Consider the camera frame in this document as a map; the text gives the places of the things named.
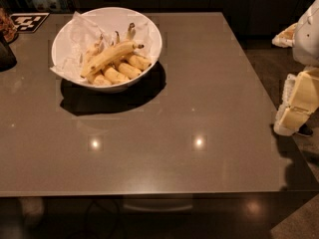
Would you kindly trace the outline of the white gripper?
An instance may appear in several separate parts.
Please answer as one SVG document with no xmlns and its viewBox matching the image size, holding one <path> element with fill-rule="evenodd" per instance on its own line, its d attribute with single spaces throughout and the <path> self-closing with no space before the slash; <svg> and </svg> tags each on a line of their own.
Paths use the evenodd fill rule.
<svg viewBox="0 0 319 239">
<path fill-rule="evenodd" d="M 319 108 L 319 0 L 315 0 L 299 21 L 272 39 L 281 48 L 293 45 L 293 58 L 306 67 L 297 76 L 289 74 L 284 83 L 274 131 L 290 136 Z"/>
</svg>

